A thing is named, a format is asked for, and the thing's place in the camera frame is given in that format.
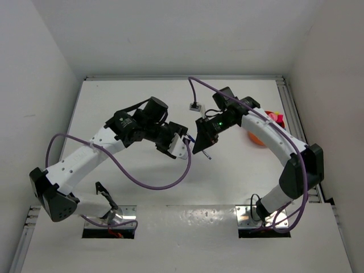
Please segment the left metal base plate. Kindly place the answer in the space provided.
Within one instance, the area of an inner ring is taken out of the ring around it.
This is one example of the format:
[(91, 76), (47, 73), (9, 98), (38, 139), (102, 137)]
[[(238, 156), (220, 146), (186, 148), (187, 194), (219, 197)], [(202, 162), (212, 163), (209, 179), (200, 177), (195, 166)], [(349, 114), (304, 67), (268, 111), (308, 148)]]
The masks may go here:
[(138, 226), (136, 205), (121, 205), (118, 209), (110, 210), (102, 218), (86, 216), (82, 216), (82, 218), (87, 224), (91, 224), (98, 228), (121, 228), (134, 230)]

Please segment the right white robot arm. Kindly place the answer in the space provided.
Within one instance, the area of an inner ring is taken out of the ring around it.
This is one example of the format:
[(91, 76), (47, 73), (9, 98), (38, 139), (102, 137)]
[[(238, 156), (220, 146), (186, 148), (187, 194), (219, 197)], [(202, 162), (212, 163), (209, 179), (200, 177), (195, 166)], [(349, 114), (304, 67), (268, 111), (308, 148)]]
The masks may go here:
[(220, 114), (196, 120), (197, 137), (193, 154), (218, 141), (219, 133), (238, 125), (251, 132), (268, 147), (284, 167), (279, 183), (255, 205), (255, 215), (264, 220), (292, 200), (301, 197), (324, 179), (324, 153), (296, 139), (275, 123), (251, 97), (239, 100), (229, 87), (213, 95)]

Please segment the metal base plate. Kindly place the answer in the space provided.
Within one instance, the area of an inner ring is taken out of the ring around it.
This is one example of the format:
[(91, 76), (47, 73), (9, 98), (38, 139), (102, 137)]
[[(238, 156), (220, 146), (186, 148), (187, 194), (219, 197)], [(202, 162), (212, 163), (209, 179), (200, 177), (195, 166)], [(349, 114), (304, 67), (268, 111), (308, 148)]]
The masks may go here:
[(253, 217), (251, 216), (249, 205), (236, 205), (235, 212), (239, 229), (250, 230), (256, 228), (270, 228), (273, 224), (275, 224), (275, 227), (278, 229), (289, 227), (285, 210), (280, 212), (277, 216), (277, 212), (273, 212), (263, 221), (258, 219), (255, 212), (253, 212)]
[(91, 224), (98, 228), (121, 228), (134, 230), (138, 226), (136, 205), (121, 205), (118, 209), (110, 210), (102, 218), (86, 216), (82, 216), (82, 218), (87, 224)]

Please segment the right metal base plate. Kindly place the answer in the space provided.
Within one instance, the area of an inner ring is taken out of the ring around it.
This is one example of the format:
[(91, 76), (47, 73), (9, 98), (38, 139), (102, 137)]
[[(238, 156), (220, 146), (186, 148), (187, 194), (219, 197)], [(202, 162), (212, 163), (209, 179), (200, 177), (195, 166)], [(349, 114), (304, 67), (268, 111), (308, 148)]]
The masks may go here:
[(249, 205), (236, 205), (235, 212), (239, 229), (250, 230), (256, 228), (270, 228), (273, 224), (275, 224), (275, 227), (278, 229), (289, 227), (285, 210), (280, 212), (277, 216), (277, 212), (273, 212), (263, 221), (258, 219), (255, 212), (253, 212), (253, 217), (251, 216)]

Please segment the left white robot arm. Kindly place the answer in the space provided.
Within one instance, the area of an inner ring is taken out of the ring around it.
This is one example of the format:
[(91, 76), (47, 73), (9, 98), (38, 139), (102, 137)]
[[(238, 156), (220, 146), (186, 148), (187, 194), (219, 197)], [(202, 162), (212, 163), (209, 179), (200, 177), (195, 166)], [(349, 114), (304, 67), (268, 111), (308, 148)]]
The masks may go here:
[(96, 185), (96, 195), (75, 196), (76, 185), (106, 159), (135, 142), (148, 140), (170, 158), (192, 162), (187, 127), (167, 122), (168, 106), (156, 97), (116, 111), (89, 141), (69, 156), (45, 169), (35, 168), (30, 181), (36, 198), (53, 222), (73, 214), (109, 219), (118, 205), (110, 193)]

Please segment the pink glue bottle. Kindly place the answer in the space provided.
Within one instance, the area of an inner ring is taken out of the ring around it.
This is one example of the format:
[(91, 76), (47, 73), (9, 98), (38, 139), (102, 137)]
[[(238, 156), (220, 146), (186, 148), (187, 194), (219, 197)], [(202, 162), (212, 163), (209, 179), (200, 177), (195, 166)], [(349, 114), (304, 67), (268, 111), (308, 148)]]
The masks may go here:
[(271, 119), (275, 120), (275, 121), (278, 119), (278, 116), (277, 116), (275, 113), (270, 113), (270, 114), (269, 114), (269, 117), (270, 117)]

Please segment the orange divided container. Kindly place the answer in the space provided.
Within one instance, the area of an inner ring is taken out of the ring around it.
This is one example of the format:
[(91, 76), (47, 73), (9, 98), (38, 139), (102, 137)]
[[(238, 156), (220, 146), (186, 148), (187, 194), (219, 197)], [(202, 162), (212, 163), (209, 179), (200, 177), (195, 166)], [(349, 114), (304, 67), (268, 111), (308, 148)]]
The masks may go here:
[(255, 143), (255, 144), (259, 145), (259, 146), (262, 146), (262, 147), (265, 146), (265, 144), (259, 138), (257, 138), (254, 134), (252, 134), (250, 131), (248, 131), (247, 134), (248, 134), (249, 139), (253, 143)]

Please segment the pink black highlighter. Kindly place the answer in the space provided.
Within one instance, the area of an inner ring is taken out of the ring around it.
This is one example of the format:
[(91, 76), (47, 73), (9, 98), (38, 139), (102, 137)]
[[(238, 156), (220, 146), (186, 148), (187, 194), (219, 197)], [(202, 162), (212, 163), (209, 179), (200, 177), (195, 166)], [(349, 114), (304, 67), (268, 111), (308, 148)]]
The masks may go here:
[(279, 114), (277, 117), (277, 123), (284, 123), (284, 116), (282, 114)]

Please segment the blue ballpoint pen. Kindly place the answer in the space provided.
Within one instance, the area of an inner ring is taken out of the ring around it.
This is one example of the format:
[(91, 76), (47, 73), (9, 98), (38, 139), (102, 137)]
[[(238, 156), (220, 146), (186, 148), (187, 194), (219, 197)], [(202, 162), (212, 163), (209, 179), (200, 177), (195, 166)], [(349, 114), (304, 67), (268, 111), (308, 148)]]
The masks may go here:
[(202, 151), (202, 153), (209, 159), (209, 160), (211, 160), (212, 159), (212, 157), (206, 152), (206, 151)]

